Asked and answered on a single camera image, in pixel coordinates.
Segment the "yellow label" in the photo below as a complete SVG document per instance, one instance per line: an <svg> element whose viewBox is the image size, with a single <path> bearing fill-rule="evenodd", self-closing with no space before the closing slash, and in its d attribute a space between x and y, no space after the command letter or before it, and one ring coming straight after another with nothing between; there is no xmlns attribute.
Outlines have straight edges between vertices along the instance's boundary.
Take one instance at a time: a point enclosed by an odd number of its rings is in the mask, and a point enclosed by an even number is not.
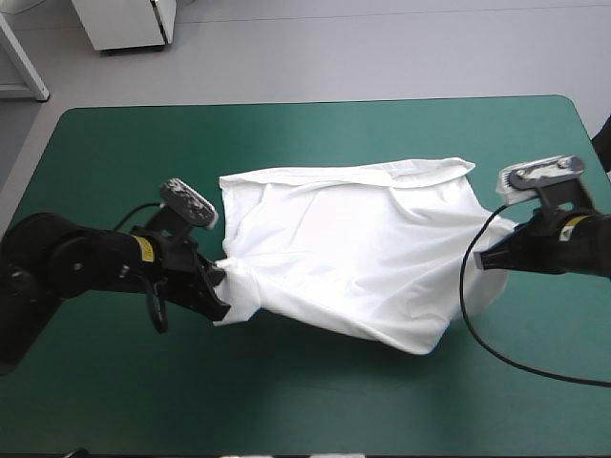
<svg viewBox="0 0 611 458"><path fill-rule="evenodd" d="M580 221L588 217L589 215L582 215L580 217L569 219L566 224L564 224L564 227L562 227L562 230L560 230L560 237L558 237L558 240L569 241L573 235L573 229L575 229L575 226L577 226Z"/></svg>
<svg viewBox="0 0 611 458"><path fill-rule="evenodd" d="M151 242L144 237L132 236L140 245L140 254L144 262L155 262L155 251Z"/></svg>

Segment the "black wire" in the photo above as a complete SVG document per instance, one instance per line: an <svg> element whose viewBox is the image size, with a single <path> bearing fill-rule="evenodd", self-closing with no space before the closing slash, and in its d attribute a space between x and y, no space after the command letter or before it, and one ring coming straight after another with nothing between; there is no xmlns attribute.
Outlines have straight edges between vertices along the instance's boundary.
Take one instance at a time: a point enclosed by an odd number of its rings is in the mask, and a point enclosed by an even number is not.
<svg viewBox="0 0 611 458"><path fill-rule="evenodd" d="M148 207L159 207L160 205L161 205L160 202L149 202L149 203L143 203L142 205L139 205L134 210L132 210L130 213L125 215L123 219L119 221L118 224L113 228L113 231L118 231L121 227L123 227L123 224L125 224L129 218L131 218L133 215L135 215L140 210L143 210Z"/></svg>
<svg viewBox="0 0 611 458"><path fill-rule="evenodd" d="M510 360L506 356L502 355L501 353L499 353L492 347L490 347L487 343L485 343L482 340L481 337L479 337L479 335L475 331L474 326L471 323L471 320L469 319L469 315L467 314L467 307L465 306L465 298L464 298L464 291L463 291L464 282L465 282L465 268L467 267L467 260L469 259L469 255L471 255L471 251L474 249L475 244L477 243L479 238L484 234L484 232L486 231L490 223L499 213L501 213L506 208L507 208L507 205L500 206L488 217L488 219L486 219L486 222L484 222L484 225L481 227L481 229L479 230L479 232L477 233L477 235L475 236L475 238L469 245L469 248L467 248L467 251L465 252L465 256L462 259L462 265L460 266L460 284L458 285L458 294L460 297L460 311L462 312L462 318L465 320L465 324L469 328L469 332L471 332L471 335L474 336L474 339L477 341L477 343L480 344L485 350L487 350L493 356L497 357L503 363L512 365L513 367L516 367L518 369L525 370L526 372L530 372L532 374L536 374L541 377L547 377L549 379L555 379L555 380L560 380L563 382L568 382L570 384L604 386L607 388L611 388L611 382L604 382L601 380L592 380L592 379L582 379L579 377L570 377L567 375L556 374L554 372L548 372L546 370L541 370L535 367L530 367L525 364L517 363L513 360Z"/></svg>

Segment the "floor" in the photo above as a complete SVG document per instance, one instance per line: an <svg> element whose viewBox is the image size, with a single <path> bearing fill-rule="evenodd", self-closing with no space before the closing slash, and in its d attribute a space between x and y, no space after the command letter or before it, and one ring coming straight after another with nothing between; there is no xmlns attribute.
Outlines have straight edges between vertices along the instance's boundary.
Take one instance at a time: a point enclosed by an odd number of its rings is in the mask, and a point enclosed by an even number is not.
<svg viewBox="0 0 611 458"><path fill-rule="evenodd" d="M171 47L114 56L70 0L7 19L52 97L0 101L0 233L73 107L563 94L590 135L611 112L611 0L179 0Z"/></svg>

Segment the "green table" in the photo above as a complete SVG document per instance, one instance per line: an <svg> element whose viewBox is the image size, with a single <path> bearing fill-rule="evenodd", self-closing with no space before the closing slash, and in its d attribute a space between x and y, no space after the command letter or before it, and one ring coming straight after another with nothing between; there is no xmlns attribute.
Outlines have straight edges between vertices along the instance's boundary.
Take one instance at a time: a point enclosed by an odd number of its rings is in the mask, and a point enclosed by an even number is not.
<svg viewBox="0 0 611 458"><path fill-rule="evenodd" d="M282 105L101 108L63 115L16 218L53 210L108 228L181 177L222 209L218 178L277 166L461 156L482 204L500 168L575 154L595 202L609 184L571 102L559 96ZM509 216L526 220L533 205ZM223 257L223 220L198 232ZM608 280L512 273L475 320L536 366L611 379ZM261 312L215 328L178 306L159 336L143 298L65 303L0 379L0 451L253 454L601 454L611 390L520 372L454 323L415 357Z"/></svg>

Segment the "white cloth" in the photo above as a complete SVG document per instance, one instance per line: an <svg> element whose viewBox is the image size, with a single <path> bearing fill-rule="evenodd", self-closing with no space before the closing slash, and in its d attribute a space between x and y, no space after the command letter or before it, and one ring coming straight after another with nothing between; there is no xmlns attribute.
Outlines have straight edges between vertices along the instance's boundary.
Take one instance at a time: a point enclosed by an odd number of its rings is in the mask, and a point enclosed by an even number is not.
<svg viewBox="0 0 611 458"><path fill-rule="evenodd" d="M465 250L490 212L460 158L359 167L279 168L221 177L231 310L260 307L404 351L429 353L459 314ZM496 218L476 246L513 230ZM472 313L505 287L505 271L466 271Z"/></svg>

